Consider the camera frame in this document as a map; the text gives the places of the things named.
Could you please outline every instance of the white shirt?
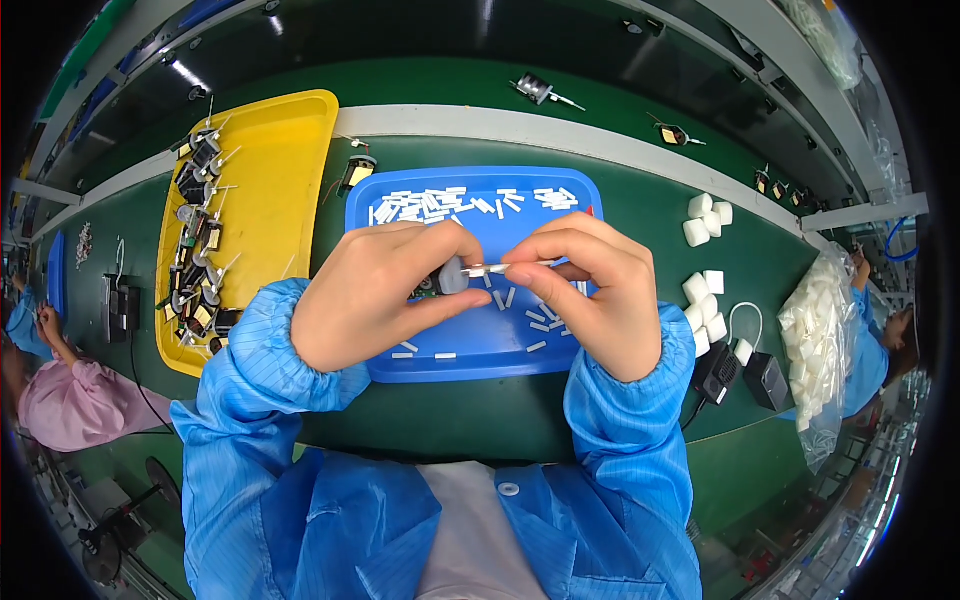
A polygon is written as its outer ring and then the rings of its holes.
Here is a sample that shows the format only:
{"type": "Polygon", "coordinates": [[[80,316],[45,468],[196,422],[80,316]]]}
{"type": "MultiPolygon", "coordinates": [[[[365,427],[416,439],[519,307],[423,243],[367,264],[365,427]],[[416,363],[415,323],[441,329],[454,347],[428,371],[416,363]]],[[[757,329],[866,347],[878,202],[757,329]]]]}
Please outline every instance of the white shirt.
{"type": "Polygon", "coordinates": [[[545,600],[503,513],[493,469],[470,461],[417,470],[443,507],[417,600],[545,600]]]}

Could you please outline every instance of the black cable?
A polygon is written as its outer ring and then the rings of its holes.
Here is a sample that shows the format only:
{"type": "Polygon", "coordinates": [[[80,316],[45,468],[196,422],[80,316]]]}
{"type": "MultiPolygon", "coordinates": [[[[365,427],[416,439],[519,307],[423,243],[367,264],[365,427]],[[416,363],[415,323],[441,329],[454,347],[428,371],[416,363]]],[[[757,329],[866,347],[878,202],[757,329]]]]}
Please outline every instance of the black cable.
{"type": "Polygon", "coordinates": [[[143,392],[143,386],[140,385],[140,377],[139,375],[136,374],[136,359],[133,357],[133,332],[132,331],[130,332],[130,366],[133,369],[133,382],[136,384],[136,389],[140,391],[140,395],[143,396],[143,401],[147,403],[147,406],[150,407],[150,410],[153,411],[153,413],[156,415],[156,418],[159,419],[161,423],[163,423],[163,426],[166,427],[167,431],[169,432],[167,433],[167,432],[159,431],[157,433],[165,436],[168,436],[168,435],[176,436],[177,432],[175,432],[173,427],[170,426],[170,423],[163,420],[163,417],[161,417],[160,413],[156,411],[156,408],[154,408],[154,405],[150,403],[149,399],[147,399],[147,395],[143,392]]]}
{"type": "Polygon", "coordinates": [[[684,423],[684,426],[681,427],[680,430],[684,431],[687,427],[689,427],[693,420],[697,418],[697,415],[700,414],[700,411],[704,410],[704,406],[706,405],[707,399],[705,397],[700,398],[700,404],[697,404],[697,410],[693,411],[693,414],[690,415],[690,418],[686,420],[686,423],[684,423]]]}

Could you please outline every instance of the blue plastic tray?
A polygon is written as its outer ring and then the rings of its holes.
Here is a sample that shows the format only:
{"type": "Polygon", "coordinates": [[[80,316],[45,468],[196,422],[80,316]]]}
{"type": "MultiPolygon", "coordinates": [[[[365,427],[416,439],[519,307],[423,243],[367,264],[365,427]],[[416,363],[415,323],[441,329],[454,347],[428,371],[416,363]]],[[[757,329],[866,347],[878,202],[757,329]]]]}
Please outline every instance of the blue plastic tray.
{"type": "MultiPolygon", "coordinates": [[[[517,194],[527,198],[517,203],[521,211],[513,212],[503,207],[504,219],[496,214],[484,214],[478,209],[458,213],[457,217],[469,229],[484,249],[484,262],[498,263],[500,257],[534,229],[558,219],[567,210],[543,208],[534,199],[533,190],[564,188],[577,197],[577,206],[572,209],[586,212],[593,206],[593,215],[603,219],[600,193],[586,175],[572,169],[543,167],[451,167],[443,169],[418,169],[378,173],[360,181],[347,198],[346,231],[368,226],[372,205],[376,209],[382,197],[392,192],[410,190],[415,193],[424,189],[465,187],[465,204],[470,198],[482,198],[494,205],[497,189],[516,189],[517,194]]],[[[504,301],[514,286],[506,277],[491,275],[492,288],[500,290],[504,301]]],[[[471,287],[485,289],[482,278],[471,281],[471,287]]],[[[595,289],[590,286],[588,292],[595,289]]],[[[373,381],[381,383],[414,383],[425,381],[463,381],[488,379],[514,375],[531,375],[543,372],[568,371],[580,344],[572,335],[561,336],[560,326],[549,333],[530,326],[527,310],[540,312],[538,300],[526,288],[516,287],[511,308],[500,311],[493,301],[483,308],[466,313],[423,331],[410,340],[419,351],[414,358],[393,359],[394,352],[409,352],[398,346],[367,361],[373,381]],[[547,346],[534,352],[527,347],[546,341],[547,346]],[[438,352],[456,352],[454,359],[437,360],[438,352]]]]}

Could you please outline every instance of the blue anti-static jacket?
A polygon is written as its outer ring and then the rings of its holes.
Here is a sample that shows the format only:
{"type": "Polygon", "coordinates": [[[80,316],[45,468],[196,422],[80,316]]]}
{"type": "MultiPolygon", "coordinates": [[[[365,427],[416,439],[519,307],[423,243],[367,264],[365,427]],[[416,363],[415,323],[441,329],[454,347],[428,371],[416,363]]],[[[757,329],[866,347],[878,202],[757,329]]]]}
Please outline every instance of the blue anti-static jacket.
{"type": "MultiPolygon", "coordinates": [[[[306,279],[267,286],[175,402],[183,438],[184,565],[199,598],[412,598],[440,503],[410,465],[308,449],[298,413],[344,410],[365,365],[320,373],[290,343],[306,279]]],[[[516,540],[551,598],[700,598],[684,528],[693,490],[677,421],[693,371],[684,313],[660,304],[656,370],[629,385],[582,351],[564,411],[580,465],[502,468],[495,485],[516,540]]]]}

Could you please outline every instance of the yellow plastic tray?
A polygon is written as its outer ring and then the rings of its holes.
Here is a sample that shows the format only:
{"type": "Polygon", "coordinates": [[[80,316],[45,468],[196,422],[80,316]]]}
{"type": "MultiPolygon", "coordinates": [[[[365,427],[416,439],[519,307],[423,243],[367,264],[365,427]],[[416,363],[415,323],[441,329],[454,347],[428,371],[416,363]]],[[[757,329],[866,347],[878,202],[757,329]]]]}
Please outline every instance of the yellow plastic tray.
{"type": "MultiPolygon", "coordinates": [[[[218,140],[224,156],[241,147],[223,166],[219,184],[238,187],[229,190],[224,203],[221,248],[208,255],[214,265],[224,267],[240,254],[224,279],[221,307],[246,307],[261,287],[280,279],[288,264],[286,276],[309,275],[317,201],[338,111],[336,96],[315,89],[214,115],[213,127],[233,115],[218,140]]],[[[191,131],[201,129],[204,121],[191,131]]],[[[186,201],[173,179],[185,161],[177,162],[167,192],[156,253],[156,302],[167,296],[170,265],[183,225],[177,220],[177,208],[186,201]]],[[[224,192],[213,197],[211,214],[224,192]]],[[[179,346],[174,336],[177,319],[166,323],[163,312],[155,311],[154,323],[163,362],[175,371],[200,377],[210,354],[179,346]]],[[[204,342],[213,337],[209,334],[204,342]]]]}

